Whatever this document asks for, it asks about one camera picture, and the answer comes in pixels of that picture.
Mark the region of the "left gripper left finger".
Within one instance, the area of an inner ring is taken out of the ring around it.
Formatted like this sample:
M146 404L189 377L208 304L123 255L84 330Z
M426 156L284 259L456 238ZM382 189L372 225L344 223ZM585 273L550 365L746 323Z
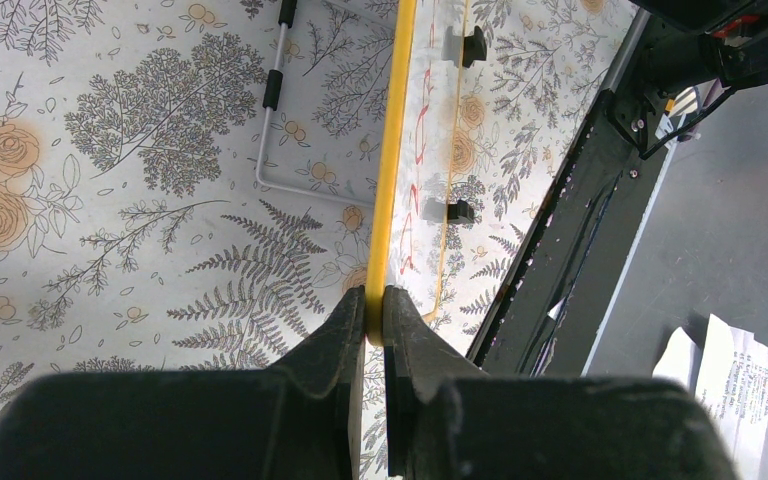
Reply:
M365 293L261 370L70 373L0 420L0 479L355 479Z

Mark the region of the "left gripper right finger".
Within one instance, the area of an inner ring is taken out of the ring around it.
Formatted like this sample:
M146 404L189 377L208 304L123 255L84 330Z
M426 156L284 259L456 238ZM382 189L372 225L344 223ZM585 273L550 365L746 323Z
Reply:
M669 380L491 376L382 301L388 472L406 479L732 479L698 402Z

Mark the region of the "yellow framed whiteboard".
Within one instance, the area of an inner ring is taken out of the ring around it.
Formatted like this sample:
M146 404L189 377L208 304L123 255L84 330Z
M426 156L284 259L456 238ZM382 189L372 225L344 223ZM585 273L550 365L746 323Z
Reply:
M462 76L487 58L468 14L466 1L398 5L365 284L375 346L386 288L406 290L424 320L440 303Z

